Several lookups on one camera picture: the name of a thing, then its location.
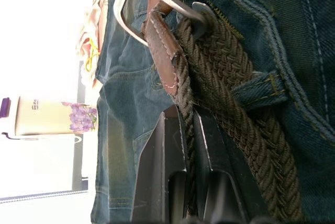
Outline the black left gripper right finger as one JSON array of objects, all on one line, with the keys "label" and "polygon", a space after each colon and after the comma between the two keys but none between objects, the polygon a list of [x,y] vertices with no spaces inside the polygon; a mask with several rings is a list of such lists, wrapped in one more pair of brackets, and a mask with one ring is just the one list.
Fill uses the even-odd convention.
[{"label": "black left gripper right finger", "polygon": [[234,141],[213,114],[194,111],[197,210],[204,222],[253,222],[269,211]]}]

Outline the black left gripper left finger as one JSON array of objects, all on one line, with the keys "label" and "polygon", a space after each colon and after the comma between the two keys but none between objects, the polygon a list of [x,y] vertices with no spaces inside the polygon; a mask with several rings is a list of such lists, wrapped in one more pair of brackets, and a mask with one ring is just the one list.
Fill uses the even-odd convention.
[{"label": "black left gripper left finger", "polygon": [[139,156],[132,222],[181,222],[187,212],[187,162],[177,106],[163,111]]}]

